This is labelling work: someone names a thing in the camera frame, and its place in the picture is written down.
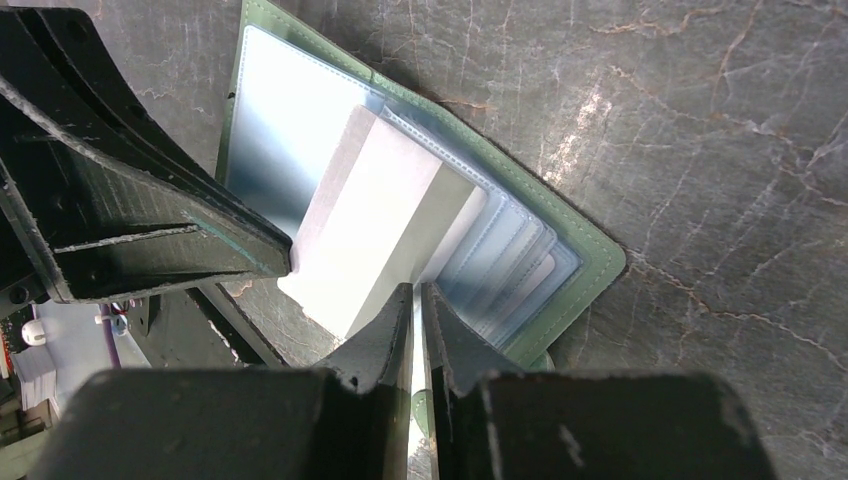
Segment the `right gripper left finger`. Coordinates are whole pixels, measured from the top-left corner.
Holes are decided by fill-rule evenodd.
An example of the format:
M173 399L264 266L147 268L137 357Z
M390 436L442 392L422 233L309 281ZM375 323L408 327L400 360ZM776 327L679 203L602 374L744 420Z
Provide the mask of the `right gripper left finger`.
M413 287L397 285L366 326L318 366L327 371L311 454L314 479L405 479Z

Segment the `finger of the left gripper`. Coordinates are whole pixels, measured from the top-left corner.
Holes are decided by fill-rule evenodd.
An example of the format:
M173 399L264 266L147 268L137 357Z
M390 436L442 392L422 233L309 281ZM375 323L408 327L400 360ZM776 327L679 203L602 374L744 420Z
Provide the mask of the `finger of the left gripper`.
M249 259L285 259L290 238L240 202L150 117L88 14L75 8L1 10L6 98L88 157L187 197L187 217Z
M55 301L109 303L209 282L281 277L285 259L249 259L187 217L187 197L88 157L42 128L1 83L1 210Z

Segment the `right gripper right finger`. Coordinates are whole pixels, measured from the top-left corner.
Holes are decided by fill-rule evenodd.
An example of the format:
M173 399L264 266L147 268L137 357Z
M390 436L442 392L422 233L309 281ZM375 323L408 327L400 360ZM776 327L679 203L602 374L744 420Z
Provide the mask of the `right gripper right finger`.
M499 479L488 382L522 369L469 327L434 283L421 286L431 459L438 479Z

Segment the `white credit card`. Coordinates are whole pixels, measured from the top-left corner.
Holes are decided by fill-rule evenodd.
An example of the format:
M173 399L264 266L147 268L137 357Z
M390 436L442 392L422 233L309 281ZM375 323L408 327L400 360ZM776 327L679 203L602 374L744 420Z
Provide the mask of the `white credit card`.
M357 106L278 281L339 339L368 324L399 283L435 279L487 192L410 136Z

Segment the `green card holder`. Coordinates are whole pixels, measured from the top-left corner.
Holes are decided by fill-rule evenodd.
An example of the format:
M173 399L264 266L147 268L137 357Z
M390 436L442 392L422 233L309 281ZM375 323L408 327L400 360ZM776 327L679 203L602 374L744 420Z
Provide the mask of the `green card holder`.
M246 1L218 171L293 239L279 289L336 340L432 282L518 365L622 271L623 250L435 103L268 1Z

